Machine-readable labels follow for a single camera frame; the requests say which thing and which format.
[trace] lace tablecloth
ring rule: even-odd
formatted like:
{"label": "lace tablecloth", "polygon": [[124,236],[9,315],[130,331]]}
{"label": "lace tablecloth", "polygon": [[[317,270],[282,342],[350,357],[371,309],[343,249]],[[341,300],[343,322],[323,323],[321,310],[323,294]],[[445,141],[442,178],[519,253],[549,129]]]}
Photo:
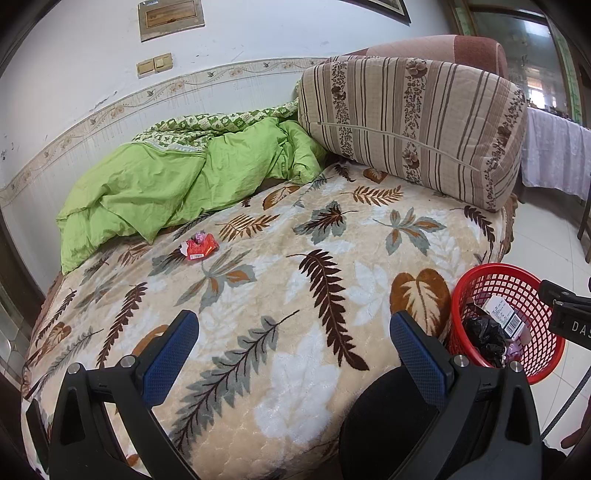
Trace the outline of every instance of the lace tablecloth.
{"label": "lace tablecloth", "polygon": [[527,110],[523,184],[559,189],[586,200],[591,180],[591,131],[543,110]]}

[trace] candy wrapper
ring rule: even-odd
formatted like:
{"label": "candy wrapper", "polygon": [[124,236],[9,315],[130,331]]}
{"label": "candy wrapper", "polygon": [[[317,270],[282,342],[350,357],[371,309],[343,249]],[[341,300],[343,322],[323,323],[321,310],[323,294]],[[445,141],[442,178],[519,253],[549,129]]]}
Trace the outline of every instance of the candy wrapper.
{"label": "candy wrapper", "polygon": [[211,255],[219,245],[210,233],[203,231],[195,234],[180,246],[181,253],[189,260],[198,260]]}

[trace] striped pillow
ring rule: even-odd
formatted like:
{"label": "striped pillow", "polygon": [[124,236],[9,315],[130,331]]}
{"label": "striped pillow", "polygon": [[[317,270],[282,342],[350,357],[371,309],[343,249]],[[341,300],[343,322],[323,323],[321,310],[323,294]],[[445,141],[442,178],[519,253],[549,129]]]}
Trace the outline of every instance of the striped pillow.
{"label": "striped pillow", "polygon": [[300,124],[328,150],[496,212],[519,172],[523,92],[440,61],[335,57],[307,69]]}

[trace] trash bag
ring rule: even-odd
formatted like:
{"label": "trash bag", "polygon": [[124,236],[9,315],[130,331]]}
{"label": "trash bag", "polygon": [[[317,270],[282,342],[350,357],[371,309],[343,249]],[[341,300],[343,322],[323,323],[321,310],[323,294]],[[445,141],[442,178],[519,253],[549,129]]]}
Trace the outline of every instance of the trash bag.
{"label": "trash bag", "polygon": [[464,320],[468,339],[478,349],[482,358],[493,367],[505,366],[505,337],[503,329],[488,315],[470,317]]}

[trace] green quilt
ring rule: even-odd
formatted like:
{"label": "green quilt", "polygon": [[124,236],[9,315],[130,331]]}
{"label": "green quilt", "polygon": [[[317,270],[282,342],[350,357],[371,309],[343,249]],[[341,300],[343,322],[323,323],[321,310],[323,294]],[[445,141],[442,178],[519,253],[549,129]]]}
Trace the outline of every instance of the green quilt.
{"label": "green quilt", "polygon": [[151,243],[164,227],[253,194],[265,178],[312,181],[326,152],[286,120],[296,111],[297,102],[290,102],[184,116],[117,148],[82,175],[57,216],[64,274],[114,236],[139,233]]}

